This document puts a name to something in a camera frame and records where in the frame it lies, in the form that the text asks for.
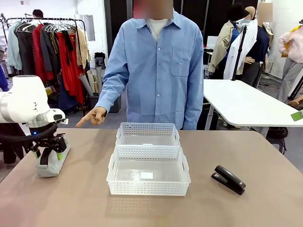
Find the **black stapler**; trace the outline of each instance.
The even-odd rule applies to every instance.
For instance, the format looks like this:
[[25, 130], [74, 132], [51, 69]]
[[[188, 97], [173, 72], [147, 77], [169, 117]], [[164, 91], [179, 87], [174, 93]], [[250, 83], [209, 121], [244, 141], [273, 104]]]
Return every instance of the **black stapler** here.
[[234, 174], [229, 172], [223, 166], [217, 166], [216, 169], [214, 170], [216, 172], [212, 175], [213, 179], [225, 185], [226, 187], [238, 193], [239, 195], [243, 194], [246, 187], [243, 181], [241, 181], [239, 178], [237, 178]]

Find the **gray pants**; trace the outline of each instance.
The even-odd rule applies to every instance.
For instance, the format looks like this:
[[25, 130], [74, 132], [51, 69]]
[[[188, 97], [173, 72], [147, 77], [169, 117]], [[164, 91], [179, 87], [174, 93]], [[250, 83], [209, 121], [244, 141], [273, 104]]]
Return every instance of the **gray pants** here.
[[283, 103], [287, 103], [288, 95], [291, 91], [295, 79], [303, 69], [303, 63], [297, 63], [289, 58], [286, 59], [283, 69], [283, 79], [277, 99]]

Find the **red dress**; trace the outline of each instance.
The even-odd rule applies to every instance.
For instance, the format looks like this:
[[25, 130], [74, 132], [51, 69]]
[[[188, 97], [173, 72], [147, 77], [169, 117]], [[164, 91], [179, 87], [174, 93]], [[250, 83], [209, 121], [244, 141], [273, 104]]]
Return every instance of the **red dress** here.
[[45, 65], [43, 61], [43, 56], [40, 47], [40, 35], [41, 29], [44, 25], [40, 24], [33, 31], [33, 42], [34, 42], [34, 58], [35, 58], [35, 68], [36, 75], [41, 78], [43, 82], [47, 80], [54, 79], [54, 75], [52, 72], [47, 72], [45, 70]]
[[76, 97], [78, 103], [83, 104], [83, 84], [78, 76], [81, 73], [84, 73], [84, 70], [77, 65], [76, 35], [69, 34], [69, 38], [73, 46], [72, 51], [68, 49], [62, 33], [57, 33], [57, 37], [59, 42], [60, 62], [65, 89], [71, 96]]

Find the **pink sweater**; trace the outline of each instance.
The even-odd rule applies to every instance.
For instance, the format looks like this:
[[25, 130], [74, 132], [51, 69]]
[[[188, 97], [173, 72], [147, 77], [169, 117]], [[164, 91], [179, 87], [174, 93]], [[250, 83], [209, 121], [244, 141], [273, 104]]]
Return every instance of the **pink sweater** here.
[[290, 41], [288, 58], [297, 63], [303, 63], [303, 26], [294, 32], [287, 32], [279, 38], [281, 53], [285, 50], [284, 44], [288, 41]]

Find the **plastic tray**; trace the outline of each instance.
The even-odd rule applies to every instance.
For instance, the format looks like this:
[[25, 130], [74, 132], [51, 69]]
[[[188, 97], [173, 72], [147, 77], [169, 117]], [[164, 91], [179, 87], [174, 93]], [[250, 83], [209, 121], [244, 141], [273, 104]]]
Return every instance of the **plastic tray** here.
[[181, 147], [116, 146], [107, 181], [113, 195], [185, 196], [188, 170]]
[[116, 145], [180, 146], [175, 124], [121, 123]]

